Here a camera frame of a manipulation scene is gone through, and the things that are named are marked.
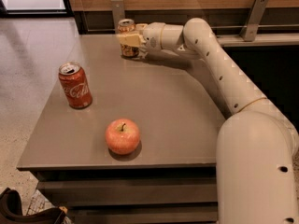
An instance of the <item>soda can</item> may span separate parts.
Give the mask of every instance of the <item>soda can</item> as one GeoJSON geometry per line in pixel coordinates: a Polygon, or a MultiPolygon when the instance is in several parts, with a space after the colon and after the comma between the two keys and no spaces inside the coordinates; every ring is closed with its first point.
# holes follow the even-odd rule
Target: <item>soda can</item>
{"type": "MultiPolygon", "coordinates": [[[[119,21],[118,29],[121,34],[132,32],[135,29],[135,22],[132,19],[122,19],[119,21]]],[[[121,44],[121,54],[125,57],[135,57],[139,54],[139,49],[121,44]]]]}
{"type": "Polygon", "coordinates": [[[93,101],[83,68],[74,62],[59,67],[59,80],[69,105],[73,108],[85,108],[93,101]]]}

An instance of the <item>black chair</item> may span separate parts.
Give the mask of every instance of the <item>black chair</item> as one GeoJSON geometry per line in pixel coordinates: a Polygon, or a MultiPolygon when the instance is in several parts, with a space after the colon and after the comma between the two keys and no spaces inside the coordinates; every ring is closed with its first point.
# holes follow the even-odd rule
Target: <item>black chair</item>
{"type": "Polygon", "coordinates": [[[61,224],[64,217],[65,212],[59,208],[51,208],[34,215],[24,216],[18,191],[7,188],[0,195],[0,224],[61,224]]]}

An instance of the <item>table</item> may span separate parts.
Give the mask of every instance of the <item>table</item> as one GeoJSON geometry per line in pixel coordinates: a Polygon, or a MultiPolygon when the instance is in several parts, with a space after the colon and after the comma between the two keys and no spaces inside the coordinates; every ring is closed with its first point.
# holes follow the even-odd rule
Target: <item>table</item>
{"type": "Polygon", "coordinates": [[[82,36],[69,61],[85,69],[93,103],[71,108],[57,81],[17,168],[34,174],[76,223],[216,221],[216,141],[225,118],[187,72],[203,67],[162,52],[123,58],[114,35],[82,36]],[[127,156],[105,142],[106,126],[119,118],[141,132],[127,156]]]}

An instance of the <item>apple stem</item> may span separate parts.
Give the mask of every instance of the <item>apple stem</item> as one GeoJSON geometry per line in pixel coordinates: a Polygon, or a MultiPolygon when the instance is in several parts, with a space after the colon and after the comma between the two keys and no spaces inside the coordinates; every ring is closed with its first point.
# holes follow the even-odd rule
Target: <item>apple stem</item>
{"type": "Polygon", "coordinates": [[[125,123],[122,124],[121,126],[121,131],[123,132],[123,127],[124,127],[125,123]]]}

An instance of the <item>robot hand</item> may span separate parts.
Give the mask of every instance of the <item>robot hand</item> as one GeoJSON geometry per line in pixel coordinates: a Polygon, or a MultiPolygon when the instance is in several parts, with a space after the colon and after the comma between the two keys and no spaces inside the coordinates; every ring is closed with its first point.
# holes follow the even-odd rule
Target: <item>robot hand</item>
{"type": "Polygon", "coordinates": [[[226,54],[210,26],[202,19],[185,26],[155,22],[119,40],[203,59],[211,71],[232,114],[217,142],[220,224],[299,223],[292,171],[298,132],[226,54]]]}

